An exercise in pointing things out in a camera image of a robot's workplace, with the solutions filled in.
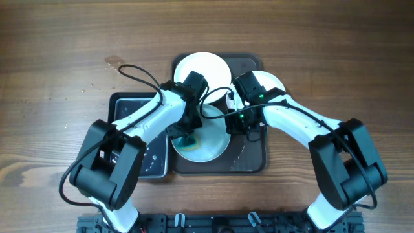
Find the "green yellow sponge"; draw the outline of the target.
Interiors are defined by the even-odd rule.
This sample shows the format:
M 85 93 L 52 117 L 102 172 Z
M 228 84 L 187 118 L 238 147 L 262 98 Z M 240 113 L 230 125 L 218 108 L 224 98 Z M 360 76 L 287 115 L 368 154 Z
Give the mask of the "green yellow sponge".
M 195 150 L 199 147 L 199 136 L 197 134 L 186 135 L 179 140 L 176 147 L 182 151 Z

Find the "white plate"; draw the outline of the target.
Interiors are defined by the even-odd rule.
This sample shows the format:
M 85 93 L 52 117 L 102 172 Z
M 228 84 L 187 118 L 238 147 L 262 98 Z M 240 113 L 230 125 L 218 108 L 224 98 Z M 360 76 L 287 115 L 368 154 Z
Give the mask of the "white plate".
M 226 105 L 228 109 L 239 110 L 250 105 L 267 103 L 285 93 L 284 85 L 273 74 L 265 71 L 248 71 L 230 84 Z
M 223 118 L 206 119 L 201 117 L 202 127 L 195 129 L 191 134 L 195 136 L 196 143 L 184 147 L 180 141 L 172 139 L 172 145 L 178 154 L 192 162 L 210 162 L 218 158 L 230 143 L 230 134 L 226 132 L 226 124 Z
M 227 63 L 218 55 L 210 52 L 196 52 L 183 58 L 175 68 L 173 81 L 183 83 L 191 71 L 204 76 L 208 82 L 208 97 L 204 104 L 221 99 L 227 92 L 232 74 Z

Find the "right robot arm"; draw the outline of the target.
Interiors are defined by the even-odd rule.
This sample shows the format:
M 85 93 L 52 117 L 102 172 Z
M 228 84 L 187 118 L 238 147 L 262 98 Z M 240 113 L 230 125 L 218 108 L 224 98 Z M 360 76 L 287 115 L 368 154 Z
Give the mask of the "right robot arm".
M 265 124 L 280 129 L 310 152 L 320 194 L 305 211 L 314 231 L 327 231 L 354 208 L 377 207 L 375 192 L 388 181 L 384 163 L 358 119 L 346 122 L 307 109 L 274 75 L 248 71 L 227 92 L 227 130 L 248 134 Z

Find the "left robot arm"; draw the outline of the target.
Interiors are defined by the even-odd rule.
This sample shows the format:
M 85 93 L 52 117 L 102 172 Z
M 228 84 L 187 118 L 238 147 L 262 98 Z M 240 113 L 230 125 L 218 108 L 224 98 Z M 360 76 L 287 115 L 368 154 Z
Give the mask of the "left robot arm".
M 138 219 L 131 202 L 147 145 L 161 132 L 172 139 L 202 127 L 197 104 L 208 82 L 192 71 L 183 82 L 168 81 L 133 114 L 112 123 L 95 121 L 76 160 L 62 179 L 77 187 L 102 213 L 109 230 L 129 232 Z

